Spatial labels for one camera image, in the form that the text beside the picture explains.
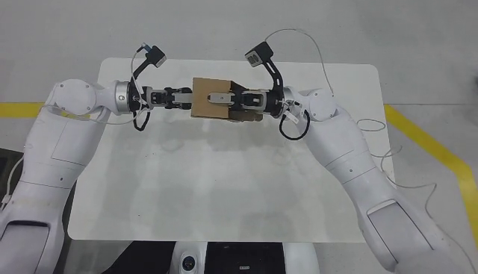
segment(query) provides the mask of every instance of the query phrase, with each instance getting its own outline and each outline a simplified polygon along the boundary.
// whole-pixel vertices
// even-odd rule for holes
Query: black bracket
[[[284,98],[284,81],[281,72],[277,69],[271,57],[274,52],[266,41],[260,43],[249,52],[246,53],[246,59],[252,67],[264,65],[273,80],[273,87],[267,93],[266,112],[274,117],[278,117],[282,110],[282,100]]]

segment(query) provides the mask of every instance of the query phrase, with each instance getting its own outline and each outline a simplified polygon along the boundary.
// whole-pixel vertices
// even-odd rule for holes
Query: white cable
[[[15,169],[18,167],[18,165],[20,165],[20,163],[23,161],[23,157],[22,156],[20,158],[20,160],[18,160],[15,165],[13,165],[13,168],[12,170],[10,171],[10,174],[8,175],[8,181],[7,181],[7,192],[5,194],[5,196],[3,197],[3,199],[1,200],[1,207],[0,207],[0,211],[3,211],[3,209],[5,208],[5,206],[7,205],[7,203],[10,201],[10,198],[11,198],[11,195],[10,195],[10,186],[11,186],[11,182],[12,182],[12,177],[13,177],[13,173],[15,172]]]
[[[384,122],[381,122],[377,119],[359,119],[357,121],[357,125],[359,122],[361,121],[364,121],[364,120],[367,120],[367,121],[372,121],[372,122],[378,122],[378,123],[381,123],[381,124],[385,124]],[[373,130],[366,130],[366,129],[361,129],[362,131],[368,131],[368,132],[377,132],[377,131],[381,131],[383,129],[385,129],[385,127],[382,127],[380,129],[373,129]],[[371,154],[373,157],[375,158],[381,158],[380,159],[380,169],[382,170],[383,173],[385,173],[385,176],[387,177],[387,179],[395,186],[397,187],[400,187],[400,188],[404,188],[404,189],[421,189],[421,188],[424,188],[424,187],[430,187],[430,186],[433,186],[432,188],[432,192],[430,192],[430,194],[428,195],[428,197],[426,198],[426,201],[425,201],[425,212],[426,214],[428,215],[428,217],[430,217],[431,220],[433,220],[433,222],[436,224],[436,226],[438,227],[438,229],[441,230],[441,232],[444,233],[444,235],[446,235],[450,240],[452,240],[463,252],[463,254],[465,255],[465,257],[467,258],[468,260],[468,263],[470,264],[470,267],[471,269],[473,270],[473,273],[474,274],[477,274],[477,269],[475,268],[475,266],[473,265],[473,262],[471,261],[471,258],[470,258],[470,255],[468,255],[468,253],[466,252],[465,248],[463,248],[463,246],[458,243],[457,240],[455,240],[452,236],[450,236],[435,220],[435,218],[432,217],[432,214],[428,211],[428,203],[430,201],[430,199],[432,198],[432,195],[433,193],[435,192],[438,184],[433,182],[433,183],[429,183],[429,184],[423,184],[423,185],[417,185],[417,186],[404,186],[404,185],[401,185],[401,184],[398,184],[398,183],[395,183],[395,181],[393,181],[387,174],[387,172],[383,169],[383,161],[386,159],[386,158],[391,158],[392,156],[398,154],[400,151],[402,151],[403,147],[400,146],[400,148],[398,149],[398,151],[396,152],[392,152],[392,149],[389,149],[383,156],[379,156],[379,155],[374,155],[374,154]]]
[[[141,90],[143,89],[140,89],[139,88],[139,84],[137,83],[136,81],[136,78],[134,77],[134,70],[133,70],[133,62],[134,62],[134,59],[136,58],[136,55],[138,54],[139,52],[135,52],[134,55],[133,55],[133,58],[131,59],[131,63],[130,63],[130,68],[131,68],[131,79],[133,80],[134,82],[134,85],[136,86],[136,89],[137,91],[141,94]],[[133,122],[135,119],[137,119],[140,114],[144,111],[149,111],[149,108],[145,108],[143,109],[143,102],[144,100],[140,97],[140,100],[138,99],[135,99],[135,101],[138,101],[140,103],[140,109],[137,113],[137,115],[135,117],[133,117],[132,119],[130,119],[129,121],[127,122],[103,122],[103,121],[100,121],[100,120],[97,120],[97,119],[91,119],[89,117],[85,117],[85,116],[80,116],[78,114],[74,114],[72,112],[69,112],[65,109],[62,109],[62,108],[59,108],[58,106],[55,106],[55,105],[44,105],[43,107],[52,107],[52,108],[55,108],[55,109],[58,109],[58,110],[61,110],[67,114],[71,114],[79,119],[84,119],[84,120],[90,120],[92,122],[97,122],[97,123],[100,123],[100,124],[106,124],[106,125],[125,125],[125,124],[129,124],[130,122]]]
[[[319,52],[320,63],[322,64],[323,74],[325,75],[327,84],[329,85],[330,93],[332,93],[332,96],[334,96],[334,89],[332,88],[332,85],[330,84],[330,81],[329,81],[329,77],[327,76],[326,67],[325,67],[325,65],[324,65],[324,63],[323,63],[322,53],[320,52],[319,45],[318,45],[317,42],[314,40],[314,38],[313,38],[310,34],[308,34],[307,32],[305,32],[304,30],[299,29],[299,28],[283,28],[283,29],[279,29],[278,31],[274,31],[272,34],[269,34],[269,35],[264,39],[264,41],[267,42],[267,39],[269,39],[269,38],[272,37],[274,34],[277,34],[278,32],[281,32],[281,31],[295,31],[295,32],[298,32],[298,33],[300,33],[300,34],[303,34],[303,35],[307,36],[309,39],[311,39],[312,42],[314,42],[315,48],[316,48],[317,51]]]

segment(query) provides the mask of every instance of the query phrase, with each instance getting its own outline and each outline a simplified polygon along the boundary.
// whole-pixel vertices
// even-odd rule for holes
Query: black cable
[[[302,133],[299,137],[289,137],[286,133],[284,133],[284,131],[282,130],[282,125],[284,124],[285,118],[287,116],[285,114],[282,115],[281,122],[279,123],[279,132],[281,132],[282,136],[285,137],[285,139],[295,141],[295,140],[301,140],[302,138],[304,138],[304,136],[308,132],[308,127],[310,127],[311,125],[311,116],[308,115],[308,112],[306,110],[304,110],[304,114],[305,114],[305,117],[307,118],[307,125],[305,126],[304,133]]]
[[[148,111],[148,113],[146,114],[146,119],[144,120],[144,123],[141,125],[141,127],[138,127],[137,122],[136,122],[136,111],[133,111],[133,117],[134,117],[133,125],[134,125],[134,128],[138,131],[144,131],[144,128],[146,128],[146,125],[148,124],[150,115],[151,115],[151,112]]]

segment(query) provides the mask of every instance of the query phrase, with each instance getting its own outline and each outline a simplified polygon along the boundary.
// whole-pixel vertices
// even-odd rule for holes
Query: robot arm
[[[386,270],[459,272],[447,253],[447,241],[440,229],[376,167],[360,128],[329,91],[297,93],[286,87],[285,100],[298,104],[291,105],[290,111],[297,118],[300,132],[307,127],[301,111],[308,111],[311,121],[303,139],[317,161],[346,190],[356,208],[358,226]]]
[[[164,61],[157,47],[134,72]],[[107,87],[70,79],[57,83],[25,143],[21,178],[0,213],[0,273],[53,273],[63,246],[63,208],[77,178],[93,157],[113,112],[140,109],[134,82]],[[143,87],[143,107],[188,109],[190,89]],[[65,111],[76,116],[66,117]],[[95,121],[85,116],[95,115]]]

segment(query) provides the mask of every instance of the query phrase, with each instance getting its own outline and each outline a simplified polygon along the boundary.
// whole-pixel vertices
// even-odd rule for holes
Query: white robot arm
[[[290,111],[300,132],[308,123],[301,111],[308,111],[310,125],[303,139],[317,161],[346,190],[356,208],[358,226],[386,270],[459,273],[440,229],[376,167],[360,128],[328,90],[297,93],[286,87],[285,100],[299,104],[291,105]]]

